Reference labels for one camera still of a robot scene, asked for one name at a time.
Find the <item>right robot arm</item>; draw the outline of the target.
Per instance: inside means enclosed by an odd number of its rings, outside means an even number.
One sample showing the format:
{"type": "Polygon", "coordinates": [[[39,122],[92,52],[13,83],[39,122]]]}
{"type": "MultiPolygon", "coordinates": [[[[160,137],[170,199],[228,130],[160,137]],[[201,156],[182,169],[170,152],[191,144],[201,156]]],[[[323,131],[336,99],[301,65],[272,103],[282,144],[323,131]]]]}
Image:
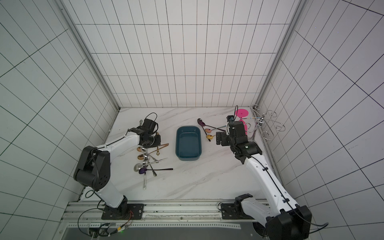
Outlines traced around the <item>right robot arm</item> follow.
{"type": "Polygon", "coordinates": [[[225,132],[217,133],[217,145],[229,146],[236,159],[253,174],[268,205],[244,194],[236,197],[236,213],[257,221],[271,240],[306,240],[310,235],[312,213],[300,206],[284,189],[271,170],[256,142],[250,142],[240,121],[229,121],[225,132]]]}

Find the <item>teal storage box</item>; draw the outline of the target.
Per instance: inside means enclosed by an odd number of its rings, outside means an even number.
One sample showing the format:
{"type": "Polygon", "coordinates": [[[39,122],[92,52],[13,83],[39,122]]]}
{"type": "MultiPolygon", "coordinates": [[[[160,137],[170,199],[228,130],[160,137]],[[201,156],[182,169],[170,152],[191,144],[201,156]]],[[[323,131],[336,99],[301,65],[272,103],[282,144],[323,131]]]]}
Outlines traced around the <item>teal storage box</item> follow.
{"type": "Polygon", "coordinates": [[[180,161],[196,161],[202,154],[201,131],[196,126],[182,126],[176,133],[176,156],[180,161]]]}

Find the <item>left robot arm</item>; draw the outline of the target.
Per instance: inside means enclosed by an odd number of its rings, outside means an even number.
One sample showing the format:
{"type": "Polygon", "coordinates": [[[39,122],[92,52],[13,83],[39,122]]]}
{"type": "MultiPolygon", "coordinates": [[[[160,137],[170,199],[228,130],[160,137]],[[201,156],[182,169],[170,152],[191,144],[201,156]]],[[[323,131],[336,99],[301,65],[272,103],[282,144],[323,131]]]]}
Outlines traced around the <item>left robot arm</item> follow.
{"type": "Polygon", "coordinates": [[[161,136],[156,134],[158,129],[158,123],[146,118],[141,126],[128,129],[121,137],[82,150],[74,171],[74,180],[91,188],[106,204],[103,220],[123,220],[137,210],[128,204],[127,197],[111,182],[111,165],[116,157],[138,146],[146,149],[159,146],[161,136]]]}

